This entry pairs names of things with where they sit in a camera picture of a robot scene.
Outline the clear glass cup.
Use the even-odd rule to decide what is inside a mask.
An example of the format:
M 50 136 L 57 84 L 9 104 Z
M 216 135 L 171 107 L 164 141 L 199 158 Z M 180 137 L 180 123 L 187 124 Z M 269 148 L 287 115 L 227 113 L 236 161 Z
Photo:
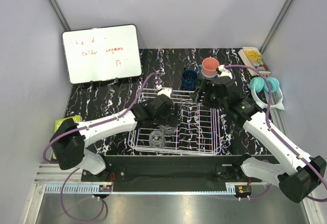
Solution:
M 151 148 L 164 148 L 166 146 L 165 136 L 161 131 L 153 131 L 149 135 L 149 146 Z
M 164 136 L 173 136 L 176 133 L 176 127 L 160 125 L 159 130 Z

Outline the light blue mug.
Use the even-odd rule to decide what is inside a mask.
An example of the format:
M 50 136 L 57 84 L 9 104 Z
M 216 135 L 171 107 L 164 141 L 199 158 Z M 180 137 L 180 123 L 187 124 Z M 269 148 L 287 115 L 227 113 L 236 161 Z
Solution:
M 198 66 L 199 74 L 203 79 L 213 81 L 218 76 L 216 70 L 208 70 L 203 65 Z

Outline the clear glass cup front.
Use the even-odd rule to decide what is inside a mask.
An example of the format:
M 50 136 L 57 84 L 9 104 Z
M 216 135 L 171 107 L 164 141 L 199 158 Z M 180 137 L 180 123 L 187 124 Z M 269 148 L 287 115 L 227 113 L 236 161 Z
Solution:
M 164 148 L 166 146 L 165 136 L 161 131 L 153 131 L 149 135 L 149 146 L 151 148 Z

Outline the dark blue mug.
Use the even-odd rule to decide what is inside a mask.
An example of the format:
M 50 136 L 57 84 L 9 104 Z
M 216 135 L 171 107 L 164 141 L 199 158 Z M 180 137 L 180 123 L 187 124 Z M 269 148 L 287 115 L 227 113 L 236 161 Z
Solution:
M 197 86 L 198 74 L 191 69 L 185 69 L 181 77 L 181 85 L 184 90 L 194 91 Z

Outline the pink plastic cup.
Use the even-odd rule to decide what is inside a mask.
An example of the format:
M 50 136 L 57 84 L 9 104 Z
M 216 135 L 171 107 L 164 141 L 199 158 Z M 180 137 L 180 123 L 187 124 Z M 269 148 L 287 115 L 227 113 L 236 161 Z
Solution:
M 217 74 L 220 63 L 217 59 L 208 57 L 202 61 L 202 74 L 205 77 L 213 77 Z

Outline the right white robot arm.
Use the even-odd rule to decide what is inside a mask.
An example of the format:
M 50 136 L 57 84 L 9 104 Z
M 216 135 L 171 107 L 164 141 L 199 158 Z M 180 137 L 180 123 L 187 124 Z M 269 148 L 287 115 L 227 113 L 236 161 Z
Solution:
M 312 157 L 297 147 L 270 122 L 269 113 L 264 112 L 253 98 L 240 94 L 230 77 L 201 80 L 191 98 L 208 108 L 222 109 L 279 162 L 275 165 L 244 156 L 232 168 L 235 180 L 241 182 L 250 177 L 266 181 L 279 187 L 295 203 L 300 203 L 323 182 L 326 160 L 321 156 Z

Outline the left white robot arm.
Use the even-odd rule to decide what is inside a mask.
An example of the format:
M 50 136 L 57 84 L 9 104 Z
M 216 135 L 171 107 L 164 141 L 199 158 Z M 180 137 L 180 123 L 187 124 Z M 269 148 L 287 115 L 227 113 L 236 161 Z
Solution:
M 159 94 L 146 102 L 133 105 L 119 113 L 100 119 L 77 123 L 66 119 L 50 140 L 61 170 L 81 168 L 97 180 L 105 181 L 110 168 L 102 156 L 87 149 L 91 144 L 115 134 L 157 125 L 173 125 L 173 101 L 168 94 Z

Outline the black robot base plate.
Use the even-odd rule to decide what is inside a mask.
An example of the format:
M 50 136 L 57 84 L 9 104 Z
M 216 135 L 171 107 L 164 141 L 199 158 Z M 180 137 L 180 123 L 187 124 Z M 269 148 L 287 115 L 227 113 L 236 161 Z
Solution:
M 83 182 L 108 183 L 114 193 L 218 193 L 225 183 L 245 183 L 238 169 L 229 174 L 227 167 L 239 166 L 250 155 L 238 156 L 105 156 L 107 169 L 99 176 L 83 170 Z

